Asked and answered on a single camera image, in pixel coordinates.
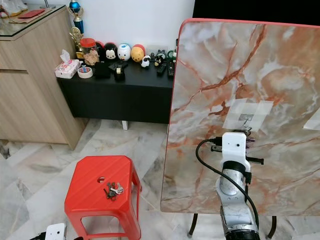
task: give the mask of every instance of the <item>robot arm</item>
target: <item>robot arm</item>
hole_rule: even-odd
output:
[[[243,190],[250,183],[250,163],[246,160],[246,138],[243,132],[226,132],[222,136],[222,173]],[[244,194],[228,179],[220,177],[215,184],[221,200],[220,214],[227,240],[260,240],[254,215]]]

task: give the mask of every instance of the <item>tissue box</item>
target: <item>tissue box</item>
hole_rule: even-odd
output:
[[[55,76],[57,78],[71,79],[80,68],[80,65],[81,63],[78,59],[70,59],[67,64],[63,62],[55,68]]]

